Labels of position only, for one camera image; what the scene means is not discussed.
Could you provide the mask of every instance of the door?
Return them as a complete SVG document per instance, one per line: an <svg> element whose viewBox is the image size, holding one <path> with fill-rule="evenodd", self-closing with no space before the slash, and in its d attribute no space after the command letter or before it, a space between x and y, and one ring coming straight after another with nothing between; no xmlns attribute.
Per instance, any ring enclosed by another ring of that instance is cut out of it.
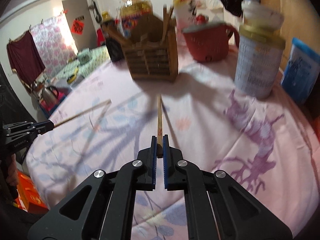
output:
<svg viewBox="0 0 320 240"><path fill-rule="evenodd" d="M87 0L63 0L62 5L63 9L68 11L66 18L70 30L75 19L79 19L84 24L82 34L72 33L78 51L86 48L95 49L97 47L97 33L88 9Z"/></svg>
<svg viewBox="0 0 320 240"><path fill-rule="evenodd" d="M0 63L0 121L3 124L15 122L35 122L14 93Z"/></svg>

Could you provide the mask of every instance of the white bowl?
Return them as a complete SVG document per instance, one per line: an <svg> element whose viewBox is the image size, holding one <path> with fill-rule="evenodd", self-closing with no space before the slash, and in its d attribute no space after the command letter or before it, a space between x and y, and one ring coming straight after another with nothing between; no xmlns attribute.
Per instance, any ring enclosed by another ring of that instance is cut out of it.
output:
<svg viewBox="0 0 320 240"><path fill-rule="evenodd" d="M284 16L260 3L252 0L242 2L244 19L248 25L254 25L270 31L279 30Z"/></svg>

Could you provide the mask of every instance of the floral curtain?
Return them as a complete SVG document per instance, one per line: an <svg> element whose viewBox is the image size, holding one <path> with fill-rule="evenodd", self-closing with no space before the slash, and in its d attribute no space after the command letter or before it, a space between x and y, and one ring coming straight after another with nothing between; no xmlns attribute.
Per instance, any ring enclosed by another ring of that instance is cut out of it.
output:
<svg viewBox="0 0 320 240"><path fill-rule="evenodd" d="M47 77L53 78L77 53L65 14L51 17L30 30Z"/></svg>

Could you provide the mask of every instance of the red mug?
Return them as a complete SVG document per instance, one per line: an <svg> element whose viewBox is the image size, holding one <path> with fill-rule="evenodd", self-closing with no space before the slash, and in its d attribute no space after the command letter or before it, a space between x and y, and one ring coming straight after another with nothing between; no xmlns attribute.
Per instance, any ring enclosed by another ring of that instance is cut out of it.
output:
<svg viewBox="0 0 320 240"><path fill-rule="evenodd" d="M229 40L235 35L239 47L239 33L226 23L192 25L182 30L192 57L200 62L219 61L227 57Z"/></svg>

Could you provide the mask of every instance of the green tablecloth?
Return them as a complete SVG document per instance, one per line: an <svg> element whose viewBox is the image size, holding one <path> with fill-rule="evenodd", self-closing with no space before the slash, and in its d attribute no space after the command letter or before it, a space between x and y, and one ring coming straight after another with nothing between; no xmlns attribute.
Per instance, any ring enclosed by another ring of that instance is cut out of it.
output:
<svg viewBox="0 0 320 240"><path fill-rule="evenodd" d="M102 46L92 50L92 59L85 65L81 65L78 60L75 60L67 64L55 77L57 79L63 79L70 77L79 67L78 75L82 75L85 78L88 77L96 68L102 63L110 59L106 46Z"/></svg>

